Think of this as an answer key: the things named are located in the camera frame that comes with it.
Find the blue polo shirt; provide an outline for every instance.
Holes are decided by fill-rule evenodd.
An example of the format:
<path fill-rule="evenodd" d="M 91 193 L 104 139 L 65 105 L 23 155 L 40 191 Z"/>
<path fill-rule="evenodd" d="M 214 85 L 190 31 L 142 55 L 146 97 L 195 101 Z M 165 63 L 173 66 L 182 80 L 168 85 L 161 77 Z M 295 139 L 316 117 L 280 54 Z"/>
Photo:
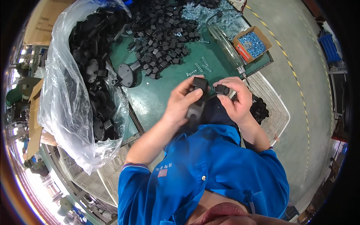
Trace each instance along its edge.
<path fill-rule="evenodd" d="M 184 225 L 205 189 L 243 203 L 251 213 L 279 218 L 286 209 L 289 184 L 276 153 L 240 147 L 232 126 L 200 125 L 174 138 L 165 153 L 152 173 L 143 164 L 124 165 L 118 224 Z"/>

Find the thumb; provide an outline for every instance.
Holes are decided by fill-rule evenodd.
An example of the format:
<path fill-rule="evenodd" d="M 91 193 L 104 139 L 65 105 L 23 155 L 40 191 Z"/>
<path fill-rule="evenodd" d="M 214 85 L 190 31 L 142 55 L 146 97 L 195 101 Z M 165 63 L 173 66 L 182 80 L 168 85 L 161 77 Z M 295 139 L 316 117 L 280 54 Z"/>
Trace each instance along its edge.
<path fill-rule="evenodd" d="M 191 104 L 199 100 L 202 95 L 203 95 L 202 89 L 198 88 L 195 91 L 188 93 L 183 99 L 183 101 L 186 104 L 186 106 L 189 107 Z"/>
<path fill-rule="evenodd" d="M 217 98 L 220 100 L 221 104 L 224 106 L 228 114 L 235 111 L 234 103 L 227 95 L 218 94 Z"/>

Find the concrete floor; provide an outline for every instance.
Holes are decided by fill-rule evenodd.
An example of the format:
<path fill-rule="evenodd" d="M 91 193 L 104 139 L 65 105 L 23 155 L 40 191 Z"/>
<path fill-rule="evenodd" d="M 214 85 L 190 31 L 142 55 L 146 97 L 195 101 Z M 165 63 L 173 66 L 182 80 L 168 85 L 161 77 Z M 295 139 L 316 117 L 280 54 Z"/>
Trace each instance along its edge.
<path fill-rule="evenodd" d="M 251 25 L 258 26 L 272 44 L 270 53 L 274 62 L 263 68 L 261 73 L 281 95 L 291 114 L 291 120 L 280 141 L 274 145 L 274 150 L 285 168 L 290 197 L 302 212 L 324 179 L 330 165 L 329 158 L 335 151 L 330 148 L 331 129 L 334 126 L 323 63 L 325 57 L 318 50 L 321 49 L 317 42 L 320 29 L 301 0 L 251 0 L 248 6 L 270 28 L 286 52 L 306 103 L 309 149 L 304 104 L 291 67 L 267 28 L 245 8 L 245 18 Z"/>

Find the hand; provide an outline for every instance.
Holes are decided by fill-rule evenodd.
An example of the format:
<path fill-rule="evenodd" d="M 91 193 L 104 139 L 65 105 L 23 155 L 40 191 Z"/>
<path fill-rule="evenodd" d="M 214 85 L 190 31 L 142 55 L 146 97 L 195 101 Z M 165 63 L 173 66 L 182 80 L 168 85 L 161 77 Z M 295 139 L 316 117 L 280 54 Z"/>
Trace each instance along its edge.
<path fill-rule="evenodd" d="M 194 76 L 184 80 L 172 90 L 170 94 L 163 120 L 168 125 L 174 126 L 174 128 L 179 128 L 188 121 L 185 116 L 189 106 L 199 100 L 203 95 L 202 89 L 196 89 L 195 91 L 189 92 L 193 81 Z"/>
<path fill-rule="evenodd" d="M 218 84 L 225 85 L 236 91 L 238 99 L 234 102 L 227 95 L 218 94 L 217 97 L 226 109 L 230 119 L 239 126 L 246 121 L 248 116 L 251 116 L 252 94 L 239 77 L 227 77 L 215 82 L 213 86 L 216 87 Z"/>

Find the finger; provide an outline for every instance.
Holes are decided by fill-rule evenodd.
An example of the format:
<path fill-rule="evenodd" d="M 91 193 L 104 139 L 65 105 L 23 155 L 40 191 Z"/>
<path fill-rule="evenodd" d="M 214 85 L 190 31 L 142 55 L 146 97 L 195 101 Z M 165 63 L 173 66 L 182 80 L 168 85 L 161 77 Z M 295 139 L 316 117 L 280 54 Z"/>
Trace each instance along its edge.
<path fill-rule="evenodd" d="M 247 94 L 248 92 L 250 92 L 243 81 L 241 82 L 228 81 L 228 82 L 223 82 L 223 85 L 236 91 L 239 102 L 242 102 L 244 98 L 247 98 L 248 97 Z"/>
<path fill-rule="evenodd" d="M 223 82 L 227 81 L 241 81 L 240 77 L 226 77 L 224 79 L 221 79 L 215 83 L 213 83 L 213 86 L 216 87 L 218 84 L 222 84 Z"/>
<path fill-rule="evenodd" d="M 229 114 L 233 114 L 235 112 L 235 106 L 233 101 L 227 95 L 218 94 L 217 98 L 220 100 L 221 104 L 224 106 L 226 112 Z"/>
<path fill-rule="evenodd" d="M 196 89 L 195 91 L 192 91 L 188 93 L 182 100 L 182 102 L 186 105 L 186 107 L 189 107 L 191 104 L 196 102 L 201 98 L 203 95 L 203 91 L 201 88 Z"/>
<path fill-rule="evenodd" d="M 194 77 L 204 78 L 204 75 L 196 75 L 196 76 L 187 78 L 186 80 L 181 82 L 176 88 L 174 88 L 173 92 L 181 93 L 183 95 L 186 95 L 189 88 L 190 88 L 190 86 L 194 82 Z"/>

